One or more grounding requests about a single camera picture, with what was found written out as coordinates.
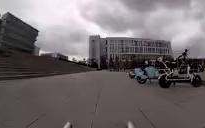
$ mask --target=building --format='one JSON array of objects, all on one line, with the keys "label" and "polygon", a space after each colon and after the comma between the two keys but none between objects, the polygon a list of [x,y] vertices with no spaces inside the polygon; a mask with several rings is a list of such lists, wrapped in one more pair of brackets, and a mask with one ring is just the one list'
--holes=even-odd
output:
[{"label": "building", "polygon": [[6,13],[2,16],[0,23],[0,47],[34,54],[37,36],[37,29],[13,14]]},{"label": "building", "polygon": [[101,67],[102,58],[106,63],[130,62],[133,60],[156,60],[160,56],[172,56],[170,41],[144,38],[106,37],[99,35],[89,37],[90,64]]},{"label": "building", "polygon": [[68,60],[68,56],[65,56],[61,53],[42,53],[41,56],[46,56],[46,57],[53,57],[53,58],[57,58],[59,60]]}]

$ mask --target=paved plaza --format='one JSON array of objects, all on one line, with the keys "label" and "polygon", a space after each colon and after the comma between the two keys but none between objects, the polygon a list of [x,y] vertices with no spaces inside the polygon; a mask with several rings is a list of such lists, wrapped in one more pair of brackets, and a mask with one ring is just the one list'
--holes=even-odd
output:
[{"label": "paved plaza", "polygon": [[129,120],[136,128],[205,128],[205,86],[163,89],[108,71],[0,81],[1,128],[125,128]]}]

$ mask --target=cloud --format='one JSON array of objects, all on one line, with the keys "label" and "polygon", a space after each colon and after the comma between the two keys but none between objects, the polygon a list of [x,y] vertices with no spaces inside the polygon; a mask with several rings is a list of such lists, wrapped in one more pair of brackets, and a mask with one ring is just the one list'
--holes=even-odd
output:
[{"label": "cloud", "polygon": [[0,0],[5,12],[36,27],[45,51],[86,57],[88,36],[100,34],[165,39],[205,55],[205,0]]},{"label": "cloud", "polygon": [[150,12],[157,7],[168,9],[184,9],[189,7],[191,0],[120,0],[130,10]]}]

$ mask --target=rider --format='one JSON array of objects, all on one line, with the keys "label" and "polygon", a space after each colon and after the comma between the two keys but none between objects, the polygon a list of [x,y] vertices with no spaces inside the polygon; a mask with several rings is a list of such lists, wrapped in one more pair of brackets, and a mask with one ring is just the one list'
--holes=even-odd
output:
[{"label": "rider", "polygon": [[182,63],[180,65],[180,70],[179,70],[179,74],[185,74],[187,71],[187,57],[188,57],[188,49],[185,49],[184,52],[177,58],[177,59],[181,59]]}]

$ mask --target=tire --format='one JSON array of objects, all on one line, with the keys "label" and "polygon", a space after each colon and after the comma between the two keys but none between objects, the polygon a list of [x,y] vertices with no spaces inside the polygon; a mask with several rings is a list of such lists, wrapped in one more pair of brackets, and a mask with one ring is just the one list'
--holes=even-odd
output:
[{"label": "tire", "polygon": [[145,84],[147,79],[141,79],[140,76],[137,76],[137,81],[140,83],[140,84]]},{"label": "tire", "polygon": [[196,75],[196,76],[194,77],[194,79],[192,80],[191,84],[192,84],[192,86],[195,87],[195,88],[200,87],[201,84],[202,84],[202,78],[201,78],[201,76],[200,76],[200,75]]},{"label": "tire", "polygon": [[171,85],[171,82],[168,82],[166,80],[166,76],[167,75],[162,75],[159,79],[159,85],[160,85],[161,88],[169,88],[170,85]]}]

